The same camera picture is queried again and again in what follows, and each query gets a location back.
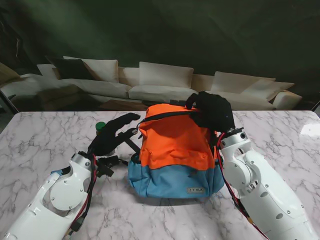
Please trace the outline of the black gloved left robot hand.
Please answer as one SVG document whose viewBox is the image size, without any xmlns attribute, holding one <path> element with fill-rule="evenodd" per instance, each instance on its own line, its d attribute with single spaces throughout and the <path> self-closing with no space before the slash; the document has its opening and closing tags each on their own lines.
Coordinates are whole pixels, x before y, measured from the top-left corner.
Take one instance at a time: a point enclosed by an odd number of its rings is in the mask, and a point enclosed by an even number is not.
<svg viewBox="0 0 320 240">
<path fill-rule="evenodd" d="M 139 120 L 140 117 L 140 115 L 130 112 L 107 122 L 89 145 L 87 153 L 98 157 L 110 154 L 117 146 L 130 139 L 137 132 L 137 129 L 130 128 L 120 135 L 116 135 L 116 132 L 132 121 Z"/>
</svg>

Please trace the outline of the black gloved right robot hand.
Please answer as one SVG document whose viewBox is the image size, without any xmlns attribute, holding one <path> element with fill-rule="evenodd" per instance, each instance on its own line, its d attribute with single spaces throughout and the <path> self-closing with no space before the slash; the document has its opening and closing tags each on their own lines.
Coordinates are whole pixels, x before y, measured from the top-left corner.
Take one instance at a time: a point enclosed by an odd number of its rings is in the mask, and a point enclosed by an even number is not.
<svg viewBox="0 0 320 240">
<path fill-rule="evenodd" d="M 199 127 L 221 133 L 236 128 L 231 104 L 222 96 L 205 91 L 193 93 L 186 100 L 185 107 L 190 110 L 193 105 L 199 113 L 190 117 Z"/>
</svg>

